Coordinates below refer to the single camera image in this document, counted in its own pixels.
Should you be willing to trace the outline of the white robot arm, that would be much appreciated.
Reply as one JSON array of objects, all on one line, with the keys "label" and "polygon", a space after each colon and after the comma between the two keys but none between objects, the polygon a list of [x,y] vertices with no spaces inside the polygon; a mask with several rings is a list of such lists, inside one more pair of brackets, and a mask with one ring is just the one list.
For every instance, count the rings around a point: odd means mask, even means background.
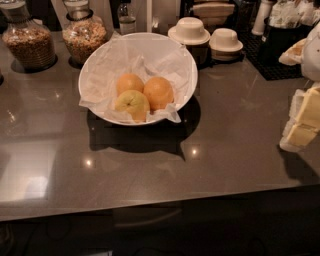
[{"label": "white robot arm", "polygon": [[301,44],[296,57],[305,78],[313,81],[307,90],[297,90],[292,98],[289,120],[279,142],[281,149],[298,152],[314,140],[320,132],[320,23]]}]

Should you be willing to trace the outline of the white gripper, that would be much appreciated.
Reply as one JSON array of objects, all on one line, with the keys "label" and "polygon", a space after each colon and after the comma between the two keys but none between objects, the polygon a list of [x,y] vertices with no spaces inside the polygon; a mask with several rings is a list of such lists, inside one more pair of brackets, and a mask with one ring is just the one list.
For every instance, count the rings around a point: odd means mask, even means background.
[{"label": "white gripper", "polygon": [[297,89],[292,98],[289,117],[279,146],[288,152],[299,152],[316,138],[320,129],[320,88],[306,92]]}]

